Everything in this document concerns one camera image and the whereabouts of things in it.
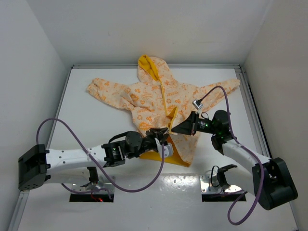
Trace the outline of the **orange patterned hooded jacket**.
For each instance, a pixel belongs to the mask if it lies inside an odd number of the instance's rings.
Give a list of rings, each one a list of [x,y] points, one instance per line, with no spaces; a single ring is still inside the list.
[[[142,135],[151,128],[179,125],[196,111],[194,100],[202,99],[202,111],[208,111],[224,99],[224,93],[240,85],[235,78],[202,87],[182,83],[164,60],[148,55],[139,58],[137,77],[139,81],[130,85],[95,78],[87,92],[105,104],[131,111],[132,122]]]

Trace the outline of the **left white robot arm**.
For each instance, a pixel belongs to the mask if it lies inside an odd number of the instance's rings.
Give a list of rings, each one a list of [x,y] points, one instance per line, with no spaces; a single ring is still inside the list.
[[[21,191],[39,188],[64,170],[117,167],[126,159],[139,158],[151,151],[167,159],[174,153],[168,137],[166,128],[152,128],[145,137],[136,131],[127,131],[112,137],[106,144],[87,150],[54,150],[37,144],[18,159],[18,188]]]

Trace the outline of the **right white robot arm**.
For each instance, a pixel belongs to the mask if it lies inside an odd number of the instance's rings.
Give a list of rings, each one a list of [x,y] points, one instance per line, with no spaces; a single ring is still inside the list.
[[[214,178],[220,187],[236,185],[254,194],[265,210],[298,198],[286,162],[279,157],[271,159],[254,153],[239,144],[232,136],[230,115],[226,111],[216,111],[212,119],[191,112],[186,120],[171,131],[183,135],[194,135],[196,132],[212,134],[214,149],[236,162],[218,169]]]

